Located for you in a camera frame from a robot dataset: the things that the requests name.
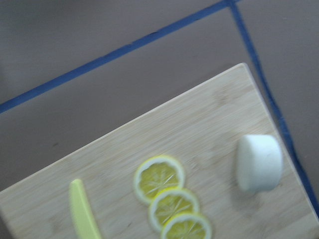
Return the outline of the yellow plastic knife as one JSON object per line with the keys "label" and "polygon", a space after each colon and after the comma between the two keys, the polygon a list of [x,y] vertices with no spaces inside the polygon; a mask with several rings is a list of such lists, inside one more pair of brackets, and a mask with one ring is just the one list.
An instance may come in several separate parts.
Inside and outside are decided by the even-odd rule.
{"label": "yellow plastic knife", "polygon": [[81,179],[75,179],[69,185],[69,207],[79,239],[102,238]]}

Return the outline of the lemon slice middle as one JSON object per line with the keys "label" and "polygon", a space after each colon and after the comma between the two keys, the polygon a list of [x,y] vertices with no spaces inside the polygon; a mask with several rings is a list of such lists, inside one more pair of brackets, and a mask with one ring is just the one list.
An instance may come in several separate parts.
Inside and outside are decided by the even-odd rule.
{"label": "lemon slice middle", "polygon": [[160,232],[173,216],[199,211],[200,203],[193,192],[186,188],[170,187],[154,197],[148,208],[148,219],[152,229]]}

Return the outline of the lemon slice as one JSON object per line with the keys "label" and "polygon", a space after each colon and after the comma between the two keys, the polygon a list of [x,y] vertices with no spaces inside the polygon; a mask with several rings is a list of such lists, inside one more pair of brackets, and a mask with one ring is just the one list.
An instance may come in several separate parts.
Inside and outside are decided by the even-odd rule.
{"label": "lemon slice", "polygon": [[198,213],[181,213],[163,226],[161,239],[211,239],[213,229],[206,217]]}
{"label": "lemon slice", "polygon": [[186,176],[182,164],[168,155],[157,155],[143,162],[135,171],[133,189],[137,199],[149,205],[162,190],[182,188]]}
{"label": "lemon slice", "polygon": [[170,187],[154,197],[148,208],[148,219],[152,229],[160,232],[173,216],[199,211],[200,203],[193,192],[186,188]]}

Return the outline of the lemon slice far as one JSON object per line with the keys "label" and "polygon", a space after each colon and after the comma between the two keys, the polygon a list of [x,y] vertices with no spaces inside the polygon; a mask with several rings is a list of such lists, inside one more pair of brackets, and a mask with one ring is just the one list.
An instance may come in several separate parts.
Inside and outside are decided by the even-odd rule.
{"label": "lemon slice far", "polygon": [[133,189],[137,199],[149,205],[162,190],[182,188],[186,176],[182,164],[168,155],[157,155],[143,162],[135,171]]}

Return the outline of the bamboo cutting board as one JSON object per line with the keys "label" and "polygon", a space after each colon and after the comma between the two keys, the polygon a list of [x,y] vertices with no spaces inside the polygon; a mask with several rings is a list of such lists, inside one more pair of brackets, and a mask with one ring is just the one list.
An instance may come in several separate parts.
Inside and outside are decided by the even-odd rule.
{"label": "bamboo cutting board", "polygon": [[74,239],[68,187],[83,180],[105,239],[157,239],[133,191],[156,155],[176,158],[216,239],[316,239],[319,222],[285,149],[280,184],[258,194],[236,184],[238,139],[281,140],[246,64],[238,64],[3,190],[0,211],[16,239]]}

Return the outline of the lemon slice near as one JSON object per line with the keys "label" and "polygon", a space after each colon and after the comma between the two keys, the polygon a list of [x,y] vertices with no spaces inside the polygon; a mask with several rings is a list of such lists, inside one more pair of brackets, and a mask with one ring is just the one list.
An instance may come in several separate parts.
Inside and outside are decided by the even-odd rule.
{"label": "lemon slice near", "polygon": [[213,229],[206,217],[198,213],[181,213],[163,226],[161,239],[211,239]]}

